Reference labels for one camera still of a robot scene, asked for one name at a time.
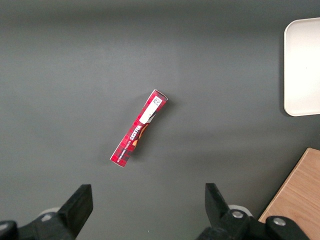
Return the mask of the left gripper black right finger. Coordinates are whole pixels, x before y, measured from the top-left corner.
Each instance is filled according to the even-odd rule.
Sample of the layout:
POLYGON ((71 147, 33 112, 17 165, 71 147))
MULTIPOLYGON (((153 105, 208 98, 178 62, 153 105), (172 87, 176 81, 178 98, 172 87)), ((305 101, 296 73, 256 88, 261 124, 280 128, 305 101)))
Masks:
POLYGON ((266 230, 242 209, 231 209, 214 183, 205 184, 205 211, 210 222, 198 240, 264 240, 266 230))

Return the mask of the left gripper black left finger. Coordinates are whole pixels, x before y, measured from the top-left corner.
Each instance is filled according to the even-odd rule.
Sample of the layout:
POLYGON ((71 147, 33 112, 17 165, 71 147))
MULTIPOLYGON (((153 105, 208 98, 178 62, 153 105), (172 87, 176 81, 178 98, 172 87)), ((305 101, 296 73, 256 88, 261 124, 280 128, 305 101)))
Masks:
POLYGON ((93 211, 92 186, 82 184, 57 210, 22 227, 23 240, 75 240, 93 211))

